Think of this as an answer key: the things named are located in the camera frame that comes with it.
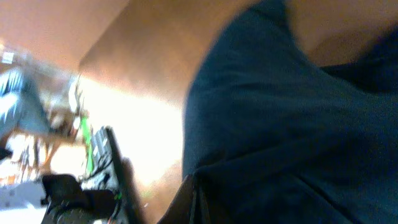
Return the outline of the navy blue shorts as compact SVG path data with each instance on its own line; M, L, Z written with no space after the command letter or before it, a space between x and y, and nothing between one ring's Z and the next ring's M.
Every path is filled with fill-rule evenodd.
M397 222L397 30L318 67L288 21L286 1L261 1L210 50L162 223Z

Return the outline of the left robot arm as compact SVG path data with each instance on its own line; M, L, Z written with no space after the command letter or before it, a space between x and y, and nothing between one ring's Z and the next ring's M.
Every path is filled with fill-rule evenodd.
M47 207L42 224L142 223L112 128L97 131L91 145L96 169L88 177L41 178L45 190L41 204Z

